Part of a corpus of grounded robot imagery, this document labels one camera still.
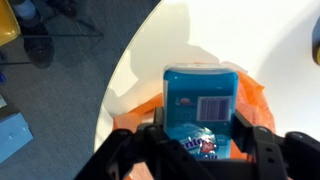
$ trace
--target candy wrapper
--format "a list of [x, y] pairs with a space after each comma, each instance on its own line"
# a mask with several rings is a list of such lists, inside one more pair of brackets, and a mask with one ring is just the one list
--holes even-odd
[[185, 123], [167, 129], [172, 139], [180, 141], [196, 159], [217, 159], [218, 146], [215, 135], [208, 128], [200, 128], [191, 123]]

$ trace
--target orange bag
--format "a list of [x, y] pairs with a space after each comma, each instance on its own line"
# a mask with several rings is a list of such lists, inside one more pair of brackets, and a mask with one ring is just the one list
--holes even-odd
[[[265, 126], [275, 133], [274, 118], [262, 92], [264, 87], [242, 72], [238, 71], [237, 74], [239, 83], [236, 109], [252, 124]], [[139, 124], [153, 117], [154, 108], [162, 105], [162, 94], [158, 94], [127, 114], [114, 117], [113, 129], [126, 128], [135, 132]], [[241, 153], [234, 142], [231, 144], [230, 157], [248, 159], [248, 155]], [[127, 177], [126, 180], [133, 178], [135, 180], [152, 179], [152, 176], [146, 165], [140, 163], [135, 165], [133, 171], [130, 173], [130, 177]]]

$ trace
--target plastic bag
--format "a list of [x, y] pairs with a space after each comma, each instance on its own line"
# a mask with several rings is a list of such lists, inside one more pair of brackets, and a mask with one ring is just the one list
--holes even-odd
[[[236, 109], [252, 124], [265, 126], [275, 133], [274, 118], [270, 112], [268, 103], [264, 97], [264, 87], [258, 84], [251, 77], [237, 71], [239, 77]], [[114, 117], [114, 128], [126, 128], [132, 132], [140, 123], [148, 121], [153, 117], [153, 110], [162, 106], [162, 94], [158, 94], [146, 103], [136, 107], [127, 114]], [[231, 158], [250, 159], [245, 153], [241, 153], [234, 142], [231, 143]], [[152, 179], [144, 163], [135, 165], [128, 179]]]

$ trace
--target packaging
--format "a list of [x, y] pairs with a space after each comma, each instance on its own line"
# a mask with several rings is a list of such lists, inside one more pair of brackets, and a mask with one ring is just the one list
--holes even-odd
[[[167, 66], [163, 92], [164, 130], [170, 138], [182, 144], [188, 143], [188, 139], [196, 142], [193, 144], [197, 144], [197, 150], [186, 149], [198, 159], [229, 158], [237, 84], [237, 73], [220, 64]], [[199, 132], [210, 132], [211, 140], [205, 140], [205, 134]], [[195, 152], [200, 151], [203, 145], [214, 150], [198, 156]]]

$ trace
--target white surface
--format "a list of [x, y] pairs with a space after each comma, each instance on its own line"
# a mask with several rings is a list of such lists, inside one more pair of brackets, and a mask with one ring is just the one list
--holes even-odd
[[113, 74], [95, 149], [111, 131], [111, 116], [162, 91], [165, 65], [217, 57], [240, 65], [266, 87], [279, 135], [297, 130], [320, 140], [320, 67], [311, 57], [319, 9], [319, 0], [162, 0]]

